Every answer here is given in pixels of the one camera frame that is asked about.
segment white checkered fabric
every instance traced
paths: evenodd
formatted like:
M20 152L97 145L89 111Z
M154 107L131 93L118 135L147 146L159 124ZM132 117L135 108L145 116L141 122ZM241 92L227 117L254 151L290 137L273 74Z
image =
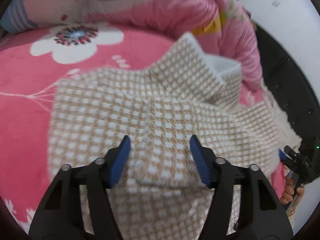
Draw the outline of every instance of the white checkered fabric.
M129 135L123 175L108 191L124 239L197 239L214 191L200 183L188 140L235 165L260 166L269 178L278 164L278 134L264 103L239 107L237 62L205 55L184 35L148 70L101 68L58 85L50 123L52 177L69 163L88 165ZM85 188L85 227L92 232ZM235 186L229 231L239 214Z

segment white wall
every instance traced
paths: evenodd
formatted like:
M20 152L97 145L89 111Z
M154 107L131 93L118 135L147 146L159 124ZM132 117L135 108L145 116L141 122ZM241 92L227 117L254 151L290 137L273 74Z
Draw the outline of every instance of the white wall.
M239 0L252 19L271 34L305 73L320 99L320 16L310 0ZM297 207L296 233L320 201L320 179L306 185L306 195Z

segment flower pattern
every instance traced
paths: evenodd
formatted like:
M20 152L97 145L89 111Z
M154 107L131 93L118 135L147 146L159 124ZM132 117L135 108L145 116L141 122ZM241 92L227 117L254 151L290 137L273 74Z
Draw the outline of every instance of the flower pattern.
M37 105L39 105L41 108L43 108L47 112L51 112L51 104L53 100L53 95L55 93L57 82L60 79L64 78L73 78L80 69L74 68L70 69L67 73L65 73L63 76L61 76L58 80L51 83L49 86L45 87L44 89L40 90L39 92L33 93L33 94L13 94L13 93L5 93L0 91L1 96L8 96L8 97L20 97L20 98L27 98L35 102Z
M27 213L27 222L23 222L23 221L20 221L16 218L16 214L17 212L14 210L14 207L13 207L13 204L11 202L11 200L7 200L7 199L4 199L4 204L6 205L7 209L9 210L10 214L13 216L14 220L22 227L22 229L28 233L29 232L29 229L30 229L30 225L31 225L31 222L33 220L33 217L36 213L35 210L33 209L26 209L26 213Z
M97 45L119 44L124 39L121 30L107 23L56 26L30 47L30 54L41 56L51 52L60 64L74 64L89 59L97 52Z

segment metal screw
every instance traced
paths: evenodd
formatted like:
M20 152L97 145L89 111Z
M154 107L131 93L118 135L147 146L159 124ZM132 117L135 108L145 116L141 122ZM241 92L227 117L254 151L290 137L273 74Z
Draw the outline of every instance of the metal screw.
M258 170L259 170L259 166L256 165L256 164L251 164L251 165L250 165L250 169L251 169L252 171L258 171Z
M216 158L216 163L217 164L225 164L226 160L224 158Z
M101 164L104 163L104 158L98 158L98 159L96 159L96 160L94 161L94 163L97 164L97 165L101 165Z
M62 169L63 171L70 170L70 169L71 169L71 165L70 165L70 164L64 164L64 165L61 167L61 169Z

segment striped fabric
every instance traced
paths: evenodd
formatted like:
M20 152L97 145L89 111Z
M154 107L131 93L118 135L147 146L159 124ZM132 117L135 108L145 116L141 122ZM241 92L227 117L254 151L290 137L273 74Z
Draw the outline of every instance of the striped fabric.
M10 33L19 33L38 27L36 23L28 19L23 0L12 0L0 20L0 25Z

